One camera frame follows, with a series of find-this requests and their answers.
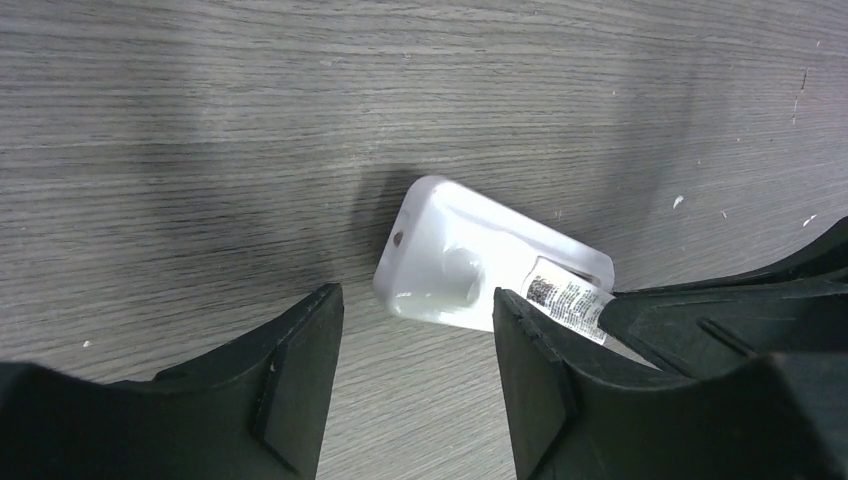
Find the wooden floor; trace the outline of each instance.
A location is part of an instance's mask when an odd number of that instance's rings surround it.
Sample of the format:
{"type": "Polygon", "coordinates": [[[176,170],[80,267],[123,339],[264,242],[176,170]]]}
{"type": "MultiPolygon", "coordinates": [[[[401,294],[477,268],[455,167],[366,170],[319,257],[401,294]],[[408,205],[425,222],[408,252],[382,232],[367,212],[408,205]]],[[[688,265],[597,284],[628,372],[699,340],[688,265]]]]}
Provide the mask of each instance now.
{"type": "Polygon", "coordinates": [[[147,379],[339,281],[319,477],[514,478],[492,336],[371,293],[406,188],[761,266],[848,214],[846,65],[827,0],[3,2],[0,357],[147,379]]]}

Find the barcode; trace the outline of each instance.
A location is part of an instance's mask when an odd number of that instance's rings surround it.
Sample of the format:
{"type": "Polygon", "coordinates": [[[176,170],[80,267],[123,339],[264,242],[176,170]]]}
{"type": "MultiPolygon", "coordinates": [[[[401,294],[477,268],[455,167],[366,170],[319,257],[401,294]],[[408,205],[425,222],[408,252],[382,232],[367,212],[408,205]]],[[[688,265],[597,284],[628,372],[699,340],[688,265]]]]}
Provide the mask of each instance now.
{"type": "Polygon", "coordinates": [[[540,260],[534,270],[524,283],[524,297],[558,323],[603,345],[607,335],[598,328],[598,318],[612,296],[550,262],[540,260]]]}

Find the black plastic part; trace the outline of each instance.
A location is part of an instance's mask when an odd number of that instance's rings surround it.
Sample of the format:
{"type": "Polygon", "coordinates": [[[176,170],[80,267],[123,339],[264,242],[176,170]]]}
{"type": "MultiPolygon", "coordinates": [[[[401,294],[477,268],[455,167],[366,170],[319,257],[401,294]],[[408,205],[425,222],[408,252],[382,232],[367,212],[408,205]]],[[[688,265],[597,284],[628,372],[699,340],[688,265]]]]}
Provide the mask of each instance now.
{"type": "Polygon", "coordinates": [[[709,380],[654,370],[495,292],[515,468],[528,479],[844,479],[848,356],[766,354],[709,380]]]}
{"type": "Polygon", "coordinates": [[[848,352],[848,219],[733,277],[616,294],[600,327],[657,367],[710,378],[768,352],[848,352]]]}
{"type": "Polygon", "coordinates": [[[0,478],[315,478],[339,285],[150,382],[0,364],[0,478]]]}

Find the gray wood grain surface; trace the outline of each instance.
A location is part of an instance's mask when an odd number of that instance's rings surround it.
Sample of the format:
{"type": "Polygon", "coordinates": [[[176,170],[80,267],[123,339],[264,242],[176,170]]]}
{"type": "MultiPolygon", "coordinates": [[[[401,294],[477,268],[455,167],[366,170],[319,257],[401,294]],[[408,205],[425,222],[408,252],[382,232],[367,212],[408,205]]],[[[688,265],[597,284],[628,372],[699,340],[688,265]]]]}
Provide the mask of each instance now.
{"type": "Polygon", "coordinates": [[[371,293],[406,188],[761,266],[848,213],[846,65],[825,0],[2,2],[0,357],[146,379],[339,281],[319,477],[513,478],[492,336],[371,293]]]}

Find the barcode label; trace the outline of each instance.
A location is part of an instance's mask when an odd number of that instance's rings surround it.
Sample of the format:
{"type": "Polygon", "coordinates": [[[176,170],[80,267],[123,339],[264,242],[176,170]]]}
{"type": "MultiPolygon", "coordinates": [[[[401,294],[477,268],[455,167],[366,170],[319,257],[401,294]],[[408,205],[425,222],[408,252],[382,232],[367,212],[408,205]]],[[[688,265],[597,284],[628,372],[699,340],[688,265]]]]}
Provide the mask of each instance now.
{"type": "Polygon", "coordinates": [[[606,341],[598,317],[613,296],[568,270],[539,258],[521,294],[560,325],[601,345],[606,341]]]}

